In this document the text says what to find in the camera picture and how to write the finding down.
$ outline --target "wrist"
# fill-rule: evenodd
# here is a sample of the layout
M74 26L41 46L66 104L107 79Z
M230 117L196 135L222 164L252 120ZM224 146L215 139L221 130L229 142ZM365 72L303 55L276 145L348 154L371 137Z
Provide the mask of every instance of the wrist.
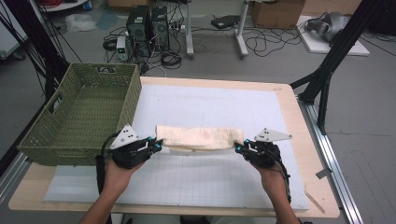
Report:
M289 203L288 196L286 195L285 192L278 191L276 193L271 193L268 194L268 197L270 198L272 203L283 203L283 202Z
M120 193L103 189L99 197L103 200L114 203L120 197Z

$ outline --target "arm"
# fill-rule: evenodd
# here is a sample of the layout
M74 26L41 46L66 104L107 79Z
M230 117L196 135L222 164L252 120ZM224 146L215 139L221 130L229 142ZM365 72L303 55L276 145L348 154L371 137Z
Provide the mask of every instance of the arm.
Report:
M118 167L113 160L110 160L107 163L106 179L102 194L79 223L106 223L107 217L110 215L111 208L114 203L128 187L131 175L142 165L143 163L137 165L131 170L126 170Z
M271 169L264 169L253 165L262 176L262 187L267 192L276 213L279 224L299 224L286 195L286 185L279 168L275 165Z

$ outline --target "metal profile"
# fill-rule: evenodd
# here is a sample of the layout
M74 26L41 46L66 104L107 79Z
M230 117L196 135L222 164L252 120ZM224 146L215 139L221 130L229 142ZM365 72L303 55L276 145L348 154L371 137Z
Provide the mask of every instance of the metal profile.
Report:
M13 189L17 181L29 166L27 157L19 152L14 161L8 166L8 169L0 178L0 204L3 203L9 192Z
M327 135L323 135L320 131L318 123L318 112L313 105L305 105L307 115L310 118L310 123L313 128L315 137L318 140L318 145L322 154L323 160L329 169L332 170L331 180L335 186L339 199L343 205L346 217L351 224L363 223L361 219L361 214L358 210L355 201L353 200L352 194L350 193L347 182L344 179L343 172L335 158L334 152L332 150L332 145L330 144Z

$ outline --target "black pole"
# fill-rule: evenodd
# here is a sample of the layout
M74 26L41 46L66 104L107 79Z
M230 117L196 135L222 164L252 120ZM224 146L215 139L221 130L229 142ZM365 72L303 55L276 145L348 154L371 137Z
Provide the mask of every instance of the black pole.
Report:
M388 0L362 0L346 28L335 39L334 45L320 67L307 77L290 84L293 89L296 89L308 83L304 92L299 94L299 99L308 105L312 105L321 92L318 126L322 134L326 134L324 124L332 74L355 45L372 18L378 13L378 10L387 2Z
M33 43L35 49L45 61L46 70L46 100L55 93L55 81L61 82L69 63L61 57L47 35L30 3L26 0L4 0L9 11L20 24L23 31Z

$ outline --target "tripod leg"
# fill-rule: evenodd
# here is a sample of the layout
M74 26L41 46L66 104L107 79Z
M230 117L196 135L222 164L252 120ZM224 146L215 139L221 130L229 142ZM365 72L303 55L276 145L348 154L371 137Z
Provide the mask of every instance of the tripod leg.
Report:
M308 76L302 77L302 78L298 79L297 81L290 83L291 88L296 89L296 88L301 87L304 84L310 82L313 78L315 78L317 73L318 73L318 69L315 72L309 74Z
M322 87L320 94L320 103L319 103L319 112L318 112L318 126L320 132L323 135L326 135L325 131L325 120L326 120L326 111L327 111L327 101L329 98L329 88L330 88L330 80L332 79L332 73L329 74L326 83Z

